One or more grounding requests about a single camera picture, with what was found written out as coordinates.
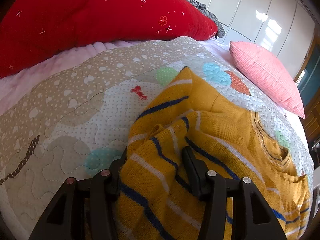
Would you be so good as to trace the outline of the yellow striped knit sweater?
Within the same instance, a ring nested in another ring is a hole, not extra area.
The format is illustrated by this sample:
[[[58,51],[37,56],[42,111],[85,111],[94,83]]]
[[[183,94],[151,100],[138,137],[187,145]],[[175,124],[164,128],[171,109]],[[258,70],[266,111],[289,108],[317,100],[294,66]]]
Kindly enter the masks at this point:
[[[183,68],[131,127],[115,207],[120,239],[197,239],[204,203],[191,194],[182,149],[228,179],[249,177],[288,239],[308,223],[310,191],[287,148],[243,109]]]

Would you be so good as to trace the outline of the heart patterned quilted bedspread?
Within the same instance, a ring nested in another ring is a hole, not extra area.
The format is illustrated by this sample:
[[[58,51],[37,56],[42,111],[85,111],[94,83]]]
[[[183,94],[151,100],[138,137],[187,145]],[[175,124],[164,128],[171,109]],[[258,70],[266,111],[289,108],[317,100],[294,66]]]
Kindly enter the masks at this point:
[[[23,95],[1,103],[1,215],[16,239],[27,239],[59,185],[91,178],[128,147],[133,163],[162,191],[166,168],[136,148],[162,125],[168,157],[185,144],[176,122],[209,128],[222,150],[216,167],[229,178],[253,176],[273,198],[289,239],[297,239],[312,203],[314,164],[300,119],[276,105],[233,64],[228,46],[189,37],[120,42],[88,57],[57,55],[63,70],[36,65],[18,74]]]

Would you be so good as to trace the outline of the brown wooden door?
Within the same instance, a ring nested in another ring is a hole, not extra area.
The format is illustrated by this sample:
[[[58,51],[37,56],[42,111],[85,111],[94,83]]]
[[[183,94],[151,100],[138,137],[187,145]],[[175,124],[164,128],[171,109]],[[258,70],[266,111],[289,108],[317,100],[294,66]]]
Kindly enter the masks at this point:
[[[319,138],[319,109],[319,97],[314,98],[307,105],[305,119],[302,120],[307,142],[313,142]]]

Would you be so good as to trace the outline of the teal door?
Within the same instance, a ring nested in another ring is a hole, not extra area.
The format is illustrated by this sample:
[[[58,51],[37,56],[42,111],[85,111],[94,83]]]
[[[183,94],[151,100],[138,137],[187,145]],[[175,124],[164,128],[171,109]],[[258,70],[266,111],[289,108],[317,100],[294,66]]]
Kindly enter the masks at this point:
[[[298,84],[298,90],[304,106],[311,101],[319,89],[319,65],[319,45],[316,45],[306,68],[302,72],[303,77]]]

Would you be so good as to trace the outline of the pink pillow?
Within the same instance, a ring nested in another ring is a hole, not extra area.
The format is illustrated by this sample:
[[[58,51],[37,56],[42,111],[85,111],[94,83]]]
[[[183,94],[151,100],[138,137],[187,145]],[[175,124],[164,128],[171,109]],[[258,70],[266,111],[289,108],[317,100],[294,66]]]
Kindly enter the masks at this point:
[[[285,110],[305,118],[304,106],[293,78],[269,50],[251,42],[231,41],[229,52],[236,68]]]

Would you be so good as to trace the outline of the grey checkered garment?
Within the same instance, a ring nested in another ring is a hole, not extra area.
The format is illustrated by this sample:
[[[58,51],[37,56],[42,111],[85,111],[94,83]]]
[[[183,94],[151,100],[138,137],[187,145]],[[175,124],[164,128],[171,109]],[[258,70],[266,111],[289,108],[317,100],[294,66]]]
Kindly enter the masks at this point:
[[[192,4],[196,9],[202,12],[206,17],[210,18],[217,25],[217,33],[215,34],[215,38],[223,38],[226,34],[222,24],[217,19],[217,17],[210,11],[207,10],[205,4],[198,2],[196,0],[186,0],[190,4]]]

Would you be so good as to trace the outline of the red floral quilt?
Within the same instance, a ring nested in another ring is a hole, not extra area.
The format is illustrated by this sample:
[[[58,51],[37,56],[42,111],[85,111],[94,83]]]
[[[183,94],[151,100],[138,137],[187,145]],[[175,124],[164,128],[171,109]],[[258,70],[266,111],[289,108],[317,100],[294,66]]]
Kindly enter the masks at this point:
[[[1,20],[1,77],[95,42],[204,41],[217,31],[186,0],[16,0]]]

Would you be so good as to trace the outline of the white glossy wardrobe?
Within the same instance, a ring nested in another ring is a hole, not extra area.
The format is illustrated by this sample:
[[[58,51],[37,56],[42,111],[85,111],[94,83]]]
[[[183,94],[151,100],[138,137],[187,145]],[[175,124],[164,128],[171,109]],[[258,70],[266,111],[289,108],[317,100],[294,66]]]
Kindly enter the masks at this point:
[[[300,71],[315,23],[299,0],[196,0],[204,3],[226,34],[219,41],[254,42],[271,51],[292,77]]]

